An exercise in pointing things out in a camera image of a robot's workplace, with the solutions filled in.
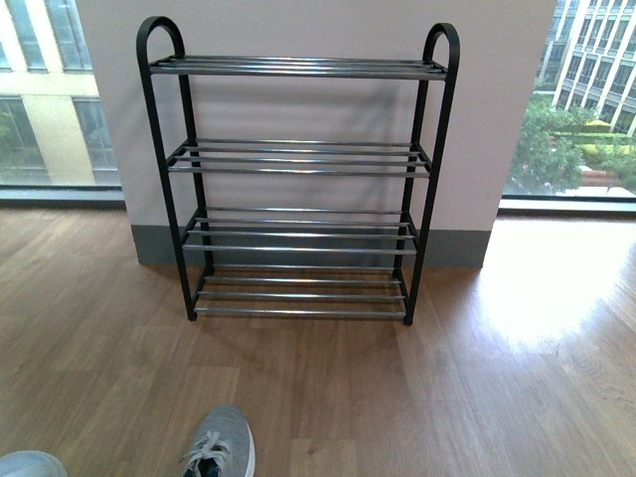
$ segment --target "black metal shoe rack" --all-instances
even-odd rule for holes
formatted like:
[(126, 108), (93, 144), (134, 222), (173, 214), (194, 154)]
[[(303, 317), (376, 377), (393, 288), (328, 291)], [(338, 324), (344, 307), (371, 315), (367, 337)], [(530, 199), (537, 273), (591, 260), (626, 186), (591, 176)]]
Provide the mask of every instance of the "black metal shoe rack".
[[(149, 62), (148, 37), (157, 27), (168, 32), (175, 53)], [(446, 67), (432, 59), (441, 35), (449, 44)], [(186, 55), (175, 23), (166, 17), (151, 17), (137, 35), (137, 60), (188, 319), (196, 320), (198, 313), (216, 313), (394, 319), (412, 324), (459, 66), (459, 38), (452, 25), (437, 24), (430, 30), (421, 61), (261, 58)], [(168, 155), (157, 112), (154, 75), (179, 78), (187, 138)], [(190, 75), (416, 80), (410, 142), (201, 138), (195, 127)], [(444, 82), (432, 156), (420, 144), (430, 81)], [(197, 209), (180, 230), (170, 175), (184, 173), (193, 175)], [(402, 180), (403, 193), (401, 207), (393, 211), (210, 207), (203, 174), (284, 174), (290, 180), (311, 176), (323, 181), (333, 176), (358, 180), (382, 177)], [(411, 197), (414, 184), (423, 179), (428, 180), (428, 188), (418, 231), (410, 214)], [(205, 256), (194, 289), (185, 250), (201, 250)], [(249, 259), (228, 260), (237, 254), (257, 254), (259, 259), (254, 264)], [(354, 263), (322, 264), (330, 261), (323, 258), (343, 254)], [(272, 261), (262, 263), (262, 257), (268, 255)], [(300, 255), (317, 256), (318, 263), (299, 264), (293, 257)], [(365, 260), (372, 255), (388, 261), (369, 266)], [(409, 285), (402, 274), (405, 255), (414, 255)]]

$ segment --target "metal shelf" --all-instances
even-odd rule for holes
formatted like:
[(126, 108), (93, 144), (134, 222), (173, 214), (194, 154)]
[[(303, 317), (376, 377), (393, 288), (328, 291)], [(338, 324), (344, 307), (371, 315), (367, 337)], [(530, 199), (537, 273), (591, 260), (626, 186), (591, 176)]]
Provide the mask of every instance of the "metal shelf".
[(171, 56), (150, 64), (153, 75), (445, 80), (440, 65), (409, 60)]
[[(168, 32), (174, 54), (151, 62), (147, 45), (156, 28)], [(447, 66), (432, 59), (442, 36), (448, 41)], [(151, 17), (139, 28), (137, 61), (188, 319), (215, 314), (412, 323), (459, 67), (459, 38), (452, 25), (432, 27), (421, 60), (191, 56), (174, 22)], [(179, 81), (187, 138), (172, 154), (164, 149), (154, 75), (174, 75)], [(410, 140), (202, 138), (195, 126), (191, 75), (416, 80)], [(420, 137), (431, 81), (440, 83), (443, 94), (429, 155)], [(171, 174), (185, 173), (192, 174), (197, 209), (180, 228)], [(286, 175), (289, 182), (334, 176), (399, 179), (402, 200), (390, 211), (209, 207), (204, 173), (212, 174), (212, 181), (226, 174)], [(419, 179), (428, 185), (418, 231), (410, 210)], [(186, 268), (192, 253), (202, 254), (205, 263), (194, 287)], [(410, 283), (402, 273), (407, 255), (414, 256)]]

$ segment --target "sneaker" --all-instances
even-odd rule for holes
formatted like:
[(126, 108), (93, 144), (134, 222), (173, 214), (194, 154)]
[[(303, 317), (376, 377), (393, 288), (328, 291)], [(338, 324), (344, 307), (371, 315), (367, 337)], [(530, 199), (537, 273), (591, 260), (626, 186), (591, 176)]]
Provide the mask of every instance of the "sneaker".
[(204, 419), (184, 458), (184, 477), (252, 477), (256, 464), (249, 425), (233, 405), (221, 405)]

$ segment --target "wooden floor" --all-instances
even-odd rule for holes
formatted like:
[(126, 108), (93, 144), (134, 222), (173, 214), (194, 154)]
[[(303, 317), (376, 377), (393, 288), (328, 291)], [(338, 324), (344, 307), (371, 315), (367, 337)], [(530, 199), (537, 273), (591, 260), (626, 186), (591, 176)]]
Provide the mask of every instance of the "wooden floor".
[(636, 225), (506, 219), (414, 325), (185, 319), (123, 212), (0, 212), (0, 454), (181, 476), (231, 402), (256, 475), (636, 475)]

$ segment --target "white shoelace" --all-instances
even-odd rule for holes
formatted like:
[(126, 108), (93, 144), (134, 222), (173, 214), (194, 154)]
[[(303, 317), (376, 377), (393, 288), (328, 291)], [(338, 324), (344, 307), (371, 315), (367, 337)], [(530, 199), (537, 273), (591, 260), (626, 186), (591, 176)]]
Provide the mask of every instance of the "white shoelace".
[[(212, 433), (208, 431), (206, 435), (195, 442), (193, 447), (195, 447), (195, 450), (191, 450), (183, 456), (184, 459), (188, 458), (188, 467), (190, 467), (193, 462), (202, 459), (213, 459), (219, 466), (221, 472), (223, 472), (223, 468), (229, 458), (230, 452), (228, 451), (227, 443), (219, 439), (218, 432)], [(199, 466), (196, 465), (193, 470), (196, 477), (201, 477), (198, 467)]]

